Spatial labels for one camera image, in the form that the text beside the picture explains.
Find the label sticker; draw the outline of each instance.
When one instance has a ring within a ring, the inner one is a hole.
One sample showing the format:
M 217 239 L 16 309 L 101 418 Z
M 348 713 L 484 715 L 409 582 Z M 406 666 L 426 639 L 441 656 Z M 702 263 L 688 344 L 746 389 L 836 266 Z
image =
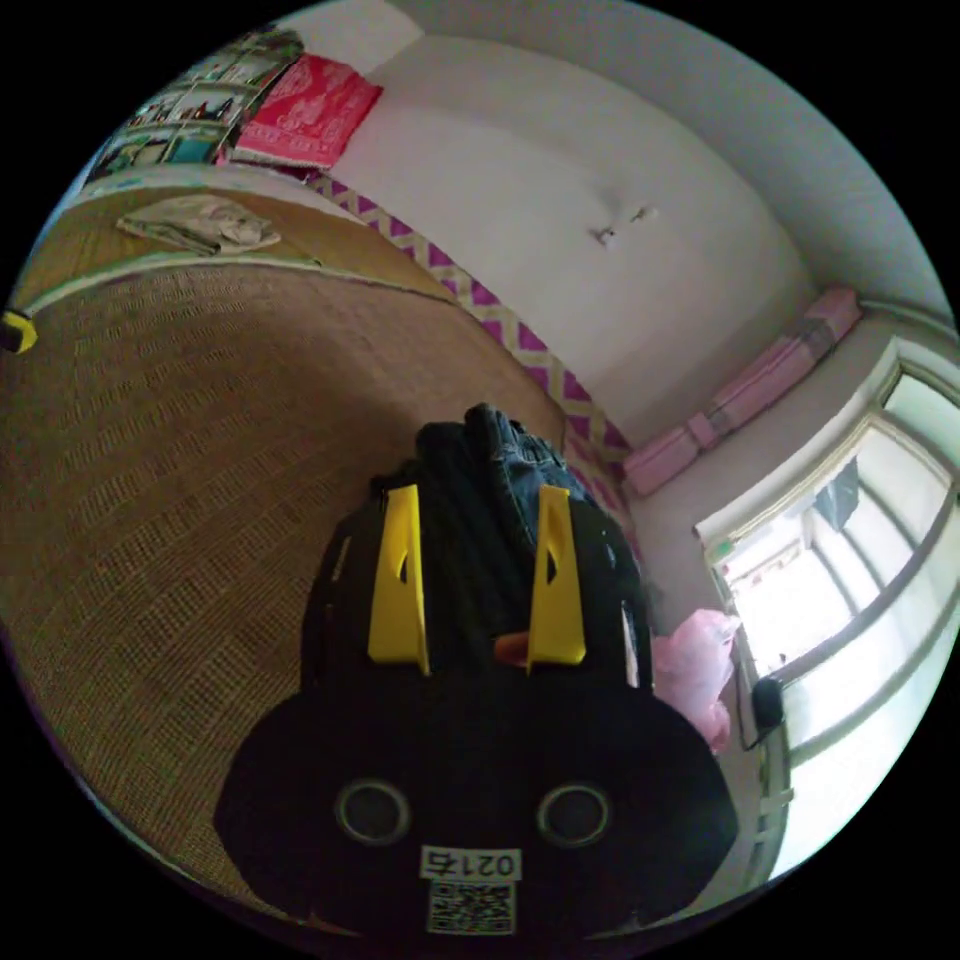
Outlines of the label sticker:
M 420 879 L 452 883 L 516 883 L 522 879 L 519 850 L 420 848 Z
M 430 884 L 427 933 L 453 936 L 508 937 L 516 932 L 514 883 L 434 880 Z

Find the qr code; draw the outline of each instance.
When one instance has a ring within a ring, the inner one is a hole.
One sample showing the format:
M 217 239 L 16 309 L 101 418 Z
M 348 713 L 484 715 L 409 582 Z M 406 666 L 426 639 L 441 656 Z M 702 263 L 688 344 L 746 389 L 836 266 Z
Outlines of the qr code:
M 427 933 L 509 936 L 515 920 L 512 883 L 431 884 Z

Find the white wall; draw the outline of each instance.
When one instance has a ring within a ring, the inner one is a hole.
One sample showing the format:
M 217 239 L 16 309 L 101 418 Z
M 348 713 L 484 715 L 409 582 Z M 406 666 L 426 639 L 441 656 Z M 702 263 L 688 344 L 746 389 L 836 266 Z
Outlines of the white wall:
M 675 120 L 559 60 L 424 37 L 370 74 L 333 173 L 513 309 L 635 443 L 692 413 L 813 298 L 757 193 Z M 604 250 L 591 231 L 652 205 Z
M 348 63 L 359 73 L 369 73 L 423 36 L 410 17 L 383 0 L 334 0 L 277 24 L 296 30 L 307 53 Z
M 635 91 L 760 191 L 818 283 L 848 283 L 951 316 L 920 240 L 856 148 L 796 91 L 722 41 L 622 0 L 393 3 L 428 34 L 538 51 Z
M 898 337 L 927 346 L 954 367 L 960 363 L 960 350 L 946 339 L 868 311 L 834 355 L 773 407 L 656 493 L 630 494 L 648 574 L 664 592 L 663 629 L 719 603 L 694 527 L 719 535 L 801 477 L 862 416 L 895 362 Z

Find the window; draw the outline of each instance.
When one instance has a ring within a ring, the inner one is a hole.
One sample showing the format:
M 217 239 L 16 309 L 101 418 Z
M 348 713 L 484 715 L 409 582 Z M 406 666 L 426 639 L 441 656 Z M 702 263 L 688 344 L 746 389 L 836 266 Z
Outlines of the window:
M 787 496 L 707 551 L 743 621 L 741 654 L 784 687 L 793 799 L 772 876 L 880 784 L 960 626 L 958 398 L 910 368 L 880 400 Z

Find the pink plastic bag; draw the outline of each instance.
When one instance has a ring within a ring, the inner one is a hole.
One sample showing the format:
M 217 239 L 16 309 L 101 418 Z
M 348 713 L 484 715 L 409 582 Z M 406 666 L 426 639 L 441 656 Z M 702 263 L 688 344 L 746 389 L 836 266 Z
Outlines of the pink plastic bag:
M 720 693 L 733 675 L 733 640 L 740 621 L 697 610 L 669 637 L 654 637 L 654 694 L 703 734 L 714 753 L 730 740 L 730 714 Z

